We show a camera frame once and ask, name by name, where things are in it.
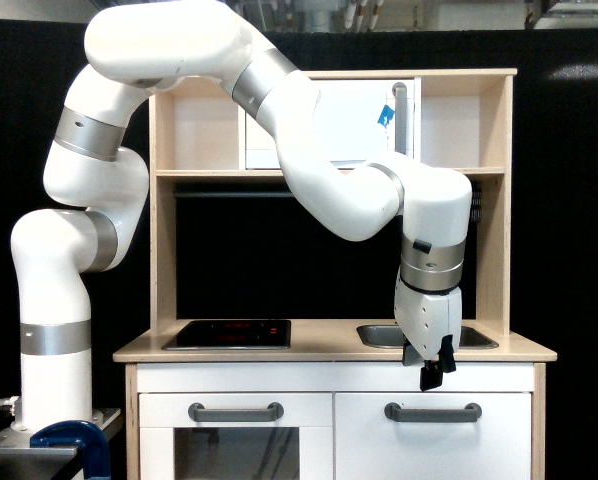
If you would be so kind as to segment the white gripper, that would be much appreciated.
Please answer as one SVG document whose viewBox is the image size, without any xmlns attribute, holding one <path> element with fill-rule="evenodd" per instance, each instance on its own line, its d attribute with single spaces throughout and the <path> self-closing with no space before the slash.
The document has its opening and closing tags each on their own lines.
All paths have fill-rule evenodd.
<svg viewBox="0 0 598 480">
<path fill-rule="evenodd" d="M 443 375 L 456 370 L 454 354 L 459 348 L 462 293 L 459 287 L 438 295 L 422 293 L 396 281 L 394 317 L 403 332 L 401 363 L 420 370 L 421 391 L 438 388 Z"/>
</svg>

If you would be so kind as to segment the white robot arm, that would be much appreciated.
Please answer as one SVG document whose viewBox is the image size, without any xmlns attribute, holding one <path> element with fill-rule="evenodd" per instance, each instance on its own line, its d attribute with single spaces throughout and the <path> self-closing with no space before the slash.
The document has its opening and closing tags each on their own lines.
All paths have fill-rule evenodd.
<svg viewBox="0 0 598 480">
<path fill-rule="evenodd" d="M 86 272 L 124 258 L 148 192 L 142 158 L 122 146 L 135 110 L 182 82 L 201 93 L 175 130 L 155 134 L 154 160 L 183 169 L 236 169 L 261 149 L 241 131 L 252 119 L 294 197 L 339 237 L 361 241 L 403 220 L 395 319 L 424 362 L 421 385 L 454 370 L 459 281 L 471 203 L 461 173 L 423 164 L 417 119 L 400 87 L 376 110 L 315 114 L 320 92 L 254 26 L 219 1 L 173 1 L 98 13 L 84 38 L 87 66 L 73 81 L 43 173 L 54 209 L 23 216 L 11 234 L 19 289 L 22 397 L 27 432 L 90 420 L 91 308 Z"/>
</svg>

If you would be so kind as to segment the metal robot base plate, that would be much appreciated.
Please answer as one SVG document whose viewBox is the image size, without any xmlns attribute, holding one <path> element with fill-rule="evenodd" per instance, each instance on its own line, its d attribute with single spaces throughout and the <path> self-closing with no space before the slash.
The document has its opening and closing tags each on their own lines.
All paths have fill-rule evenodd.
<svg viewBox="0 0 598 480">
<path fill-rule="evenodd" d="M 0 431 L 0 455 L 33 455 L 49 456 L 52 458 L 74 457 L 79 451 L 79 446 L 74 441 L 68 441 L 57 444 L 34 443 L 32 438 L 36 434 L 46 432 L 51 427 L 75 427 L 84 420 L 62 421 L 45 427 L 43 430 L 33 431 L 16 422 Z M 89 423 L 95 425 L 107 440 L 112 439 L 120 432 L 124 426 L 125 420 L 122 411 L 119 408 L 95 409 Z"/>
</svg>

